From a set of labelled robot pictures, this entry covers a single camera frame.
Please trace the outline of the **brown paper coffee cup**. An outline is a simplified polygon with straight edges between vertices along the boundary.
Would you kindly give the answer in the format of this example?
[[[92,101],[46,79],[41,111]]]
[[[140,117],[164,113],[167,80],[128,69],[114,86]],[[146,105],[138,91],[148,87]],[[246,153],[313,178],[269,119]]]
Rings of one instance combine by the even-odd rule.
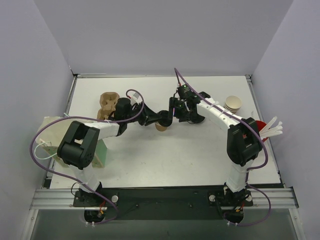
[[[160,132],[164,132],[165,130],[167,130],[166,126],[162,126],[158,122],[155,123],[155,128]]]

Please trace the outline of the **black plastic cup lid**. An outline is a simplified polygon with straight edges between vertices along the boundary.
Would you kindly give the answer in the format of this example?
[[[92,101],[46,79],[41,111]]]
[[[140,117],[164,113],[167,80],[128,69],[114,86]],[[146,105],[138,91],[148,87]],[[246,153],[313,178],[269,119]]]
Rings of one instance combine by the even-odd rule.
[[[173,122],[173,115],[168,110],[161,110],[157,113],[161,118],[158,124],[162,127],[169,127]]]

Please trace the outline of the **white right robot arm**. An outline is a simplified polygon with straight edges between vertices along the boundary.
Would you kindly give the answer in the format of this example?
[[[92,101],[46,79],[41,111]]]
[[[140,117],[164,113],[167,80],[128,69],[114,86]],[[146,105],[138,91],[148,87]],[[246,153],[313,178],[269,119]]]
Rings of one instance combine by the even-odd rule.
[[[209,120],[226,131],[226,152],[232,164],[225,185],[233,193],[245,189],[248,168],[263,149],[257,122],[251,117],[244,119],[234,115],[204,91],[196,94],[187,85],[181,85],[176,89],[176,93],[178,97],[169,98],[168,110],[158,113],[161,116],[158,123],[168,127],[173,118],[191,124]]]

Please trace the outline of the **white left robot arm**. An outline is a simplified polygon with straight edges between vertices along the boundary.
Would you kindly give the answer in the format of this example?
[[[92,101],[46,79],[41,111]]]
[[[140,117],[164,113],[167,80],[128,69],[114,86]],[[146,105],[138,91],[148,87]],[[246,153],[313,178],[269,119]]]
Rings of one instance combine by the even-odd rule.
[[[73,121],[70,124],[58,147],[57,155],[70,166],[80,181],[80,188],[86,192],[84,199],[90,205],[96,206],[103,199],[102,184],[92,166],[98,141],[122,135],[129,123],[137,122],[141,126],[165,123],[168,114],[167,110],[156,113],[143,102],[131,104],[128,98],[121,97],[111,113],[111,123]]]

